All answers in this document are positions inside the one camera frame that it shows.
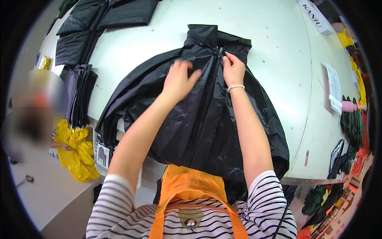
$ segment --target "black nylon raincoat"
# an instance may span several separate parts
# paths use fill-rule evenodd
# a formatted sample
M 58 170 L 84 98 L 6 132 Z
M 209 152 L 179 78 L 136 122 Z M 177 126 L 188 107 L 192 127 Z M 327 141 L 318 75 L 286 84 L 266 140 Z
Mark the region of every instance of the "black nylon raincoat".
M 149 156 L 161 163 L 245 181 L 236 120 L 223 78 L 222 57 L 227 51 L 246 64 L 251 40 L 218 31 L 213 25 L 188 25 L 188 28 L 182 48 L 154 56 L 119 83 L 96 131 L 105 145 L 117 145 L 118 119 L 123 118 L 126 131 L 162 92 L 175 59 L 188 60 L 194 70 L 202 70 L 202 75 L 163 122 Z M 244 85 L 268 136 L 276 175 L 281 178 L 289 168 L 284 130 L 270 99 L 248 67 Z

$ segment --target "hand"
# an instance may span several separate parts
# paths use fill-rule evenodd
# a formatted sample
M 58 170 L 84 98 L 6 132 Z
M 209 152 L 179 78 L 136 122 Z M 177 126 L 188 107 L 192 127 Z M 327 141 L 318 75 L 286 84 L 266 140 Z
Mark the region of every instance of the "hand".
M 64 147 L 64 149 L 66 150 L 66 151 L 70 151 L 70 150 L 72 150 L 72 148 L 71 147 L 69 147 L 67 144 L 65 144 L 65 143 L 62 143 L 62 146 Z
M 239 58 L 225 52 L 223 57 L 223 77 L 228 87 L 244 84 L 245 65 Z
M 185 60 L 175 60 L 163 85 L 162 95 L 173 100 L 175 104 L 184 99 L 192 90 L 197 80 L 202 75 L 201 70 L 194 71 L 188 78 L 188 69 L 192 63 Z

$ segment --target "striped shirt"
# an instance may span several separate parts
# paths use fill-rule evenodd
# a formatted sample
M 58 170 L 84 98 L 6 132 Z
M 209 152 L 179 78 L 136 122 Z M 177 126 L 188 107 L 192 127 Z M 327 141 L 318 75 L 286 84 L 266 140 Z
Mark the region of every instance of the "striped shirt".
M 90 216 L 86 238 L 148 238 L 157 205 L 135 209 L 133 202 L 131 185 L 118 175 L 107 175 Z M 218 200 L 173 199 L 169 205 L 171 207 L 165 209 L 163 238 L 234 238 L 229 213 Z M 185 208 L 185 205 L 200 211 L 197 228 L 189 229 L 181 221 L 184 217 L 180 208 Z M 261 173 L 249 188 L 248 201 L 236 201 L 233 207 L 249 238 L 271 239 L 286 207 L 282 186 L 275 173 Z M 296 221 L 288 209 L 276 238 L 293 239 L 296 235 Z

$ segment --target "woman's left hand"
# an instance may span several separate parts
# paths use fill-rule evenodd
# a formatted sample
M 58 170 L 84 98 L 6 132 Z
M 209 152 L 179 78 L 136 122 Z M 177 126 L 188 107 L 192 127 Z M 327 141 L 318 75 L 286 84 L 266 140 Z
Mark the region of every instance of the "woman's left hand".
M 186 60 L 175 60 L 163 85 L 161 95 L 177 104 L 184 99 L 192 90 L 202 71 L 194 71 L 188 78 L 188 69 L 192 69 L 192 63 Z

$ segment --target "yellow fabric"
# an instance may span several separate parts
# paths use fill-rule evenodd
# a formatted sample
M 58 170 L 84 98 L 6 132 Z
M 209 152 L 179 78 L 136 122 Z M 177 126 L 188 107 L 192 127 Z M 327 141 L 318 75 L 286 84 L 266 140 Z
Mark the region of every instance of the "yellow fabric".
M 365 91 L 365 85 L 363 84 L 361 71 L 359 70 L 357 64 L 353 61 L 353 58 L 351 56 L 349 57 L 350 57 L 351 68 L 353 69 L 353 71 L 356 72 L 356 75 L 357 75 L 358 89 L 359 89 L 359 93 L 358 93 L 359 104 L 366 105 L 366 91 Z
M 87 128 L 68 128 L 66 119 L 61 120 L 53 141 L 65 143 L 73 150 L 66 151 L 63 147 L 57 148 L 57 154 L 62 167 L 66 167 L 76 181 L 87 183 L 88 179 L 97 179 L 101 175 L 97 172 L 93 160 L 93 144 L 84 139 L 89 134 Z
M 49 66 L 50 66 L 50 58 L 47 56 L 44 56 L 41 59 L 39 69 L 49 70 Z
M 155 213 L 155 220 L 150 229 L 149 239 L 162 239 L 164 226 L 164 212 L 173 198 L 196 199 L 216 198 L 227 208 L 235 238 L 247 239 L 248 233 L 239 219 L 237 211 L 227 203 L 224 182 L 221 177 L 183 166 L 169 165 L 162 178 L 159 205 Z
M 346 28 L 343 30 L 343 32 L 337 33 L 337 35 L 338 35 L 338 38 L 341 41 L 341 44 L 342 44 L 343 48 L 351 46 L 351 45 L 354 45 L 353 38 L 352 37 L 348 37 L 346 35 Z

